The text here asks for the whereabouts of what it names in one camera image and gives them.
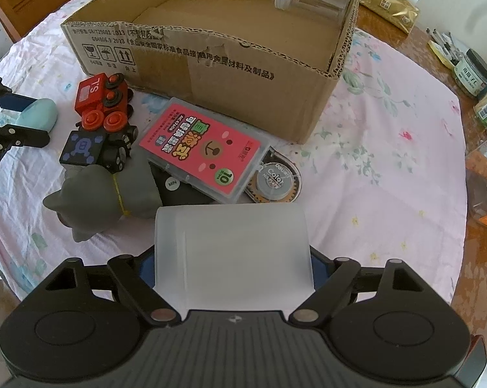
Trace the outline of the red wooden toy train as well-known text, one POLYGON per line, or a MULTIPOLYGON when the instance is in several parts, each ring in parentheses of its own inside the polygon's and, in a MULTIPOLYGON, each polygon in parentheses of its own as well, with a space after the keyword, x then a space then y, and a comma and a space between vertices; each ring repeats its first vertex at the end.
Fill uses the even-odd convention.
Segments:
POLYGON ((78 84, 74 109, 85 131, 123 131, 134 113, 134 96, 122 73, 96 74, 78 84))

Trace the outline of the black toy train car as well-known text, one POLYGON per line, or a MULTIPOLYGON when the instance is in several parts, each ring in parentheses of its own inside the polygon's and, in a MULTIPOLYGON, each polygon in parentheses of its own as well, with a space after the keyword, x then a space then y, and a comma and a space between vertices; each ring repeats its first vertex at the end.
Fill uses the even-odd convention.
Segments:
POLYGON ((124 169, 137 137, 138 128, 134 125, 114 133, 78 128, 69 134, 59 162, 65 167, 97 165, 118 173, 124 169))

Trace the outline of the pink card game box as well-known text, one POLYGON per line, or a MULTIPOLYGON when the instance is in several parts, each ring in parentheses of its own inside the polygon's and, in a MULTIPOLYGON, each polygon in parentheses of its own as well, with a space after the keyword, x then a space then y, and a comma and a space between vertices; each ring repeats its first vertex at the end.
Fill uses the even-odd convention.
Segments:
POLYGON ((151 163, 222 204, 239 200, 270 145, 262 131, 177 98, 139 141, 151 163))

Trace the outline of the light blue oval case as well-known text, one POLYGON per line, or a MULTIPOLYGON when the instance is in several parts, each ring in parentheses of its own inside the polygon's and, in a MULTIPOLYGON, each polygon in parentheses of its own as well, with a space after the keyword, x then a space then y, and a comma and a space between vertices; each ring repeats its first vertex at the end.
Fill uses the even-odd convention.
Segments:
POLYGON ((30 129, 50 132, 58 119, 58 109, 51 99, 37 99, 23 110, 16 124, 30 129))

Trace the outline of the open cardboard box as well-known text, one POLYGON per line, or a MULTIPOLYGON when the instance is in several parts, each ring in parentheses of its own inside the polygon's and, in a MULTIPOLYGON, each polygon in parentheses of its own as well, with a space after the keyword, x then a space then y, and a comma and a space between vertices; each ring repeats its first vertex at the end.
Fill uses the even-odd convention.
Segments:
POLYGON ((359 1, 330 19, 274 0, 93 0, 62 31, 87 74, 120 71, 302 144, 342 74, 359 1))

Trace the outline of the gold tissue pack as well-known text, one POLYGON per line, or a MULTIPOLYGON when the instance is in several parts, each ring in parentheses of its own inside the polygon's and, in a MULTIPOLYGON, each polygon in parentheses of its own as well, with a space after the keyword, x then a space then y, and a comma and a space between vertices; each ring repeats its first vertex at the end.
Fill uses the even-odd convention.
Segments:
POLYGON ((361 0, 360 4, 396 26, 406 35, 412 32, 419 16, 419 9, 409 0, 361 0))

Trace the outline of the dark glass jar green label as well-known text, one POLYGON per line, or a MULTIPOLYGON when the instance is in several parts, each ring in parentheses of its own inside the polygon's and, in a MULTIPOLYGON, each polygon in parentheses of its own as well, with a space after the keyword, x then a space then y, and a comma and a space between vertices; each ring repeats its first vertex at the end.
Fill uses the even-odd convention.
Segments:
POLYGON ((487 86, 487 64, 473 49, 468 49, 453 69, 454 77, 464 91, 477 97, 487 86))

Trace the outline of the white translucent plastic box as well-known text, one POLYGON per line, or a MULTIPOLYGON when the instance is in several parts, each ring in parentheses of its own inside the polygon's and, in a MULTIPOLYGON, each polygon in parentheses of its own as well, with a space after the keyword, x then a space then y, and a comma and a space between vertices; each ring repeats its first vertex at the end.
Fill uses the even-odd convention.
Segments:
POLYGON ((157 210, 155 290, 193 309, 290 314, 315 290, 306 218, 294 203, 157 210))

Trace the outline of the correction tape dispenser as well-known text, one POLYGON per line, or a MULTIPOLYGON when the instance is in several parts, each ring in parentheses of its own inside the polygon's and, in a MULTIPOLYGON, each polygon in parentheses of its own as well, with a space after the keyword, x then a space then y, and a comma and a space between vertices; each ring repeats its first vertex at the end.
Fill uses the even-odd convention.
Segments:
POLYGON ((270 147, 245 188, 245 193, 254 203, 290 203, 297 200, 301 188, 299 168, 270 147))

